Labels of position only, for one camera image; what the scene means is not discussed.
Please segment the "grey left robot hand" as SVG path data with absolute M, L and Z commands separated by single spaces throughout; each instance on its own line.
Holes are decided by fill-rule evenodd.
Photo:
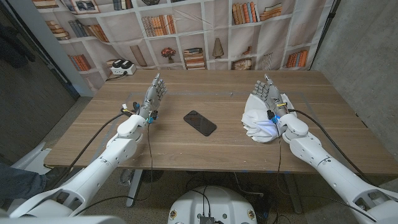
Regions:
M 165 83 L 160 78 L 160 73 L 158 73 L 146 92 L 144 101 L 139 109 L 139 116 L 147 119 L 152 112 L 157 111 L 166 92 Z

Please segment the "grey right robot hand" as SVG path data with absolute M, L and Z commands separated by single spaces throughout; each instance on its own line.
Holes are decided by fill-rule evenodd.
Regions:
M 284 103 L 278 88 L 274 82 L 267 76 L 264 82 L 258 80 L 254 85 L 252 94 L 260 98 L 275 115 L 283 117 L 288 113 L 287 103 Z

